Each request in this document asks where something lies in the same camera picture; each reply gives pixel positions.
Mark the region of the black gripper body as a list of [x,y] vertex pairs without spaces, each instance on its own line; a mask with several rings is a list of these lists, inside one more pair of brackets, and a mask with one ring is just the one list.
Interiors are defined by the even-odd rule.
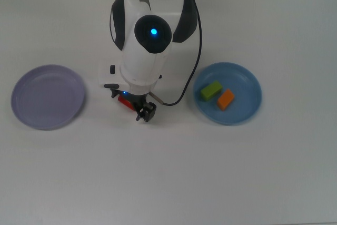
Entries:
[[143,95],[131,94],[130,95],[130,102],[131,102],[132,105],[136,105],[136,106],[148,105],[147,94],[143,94]]

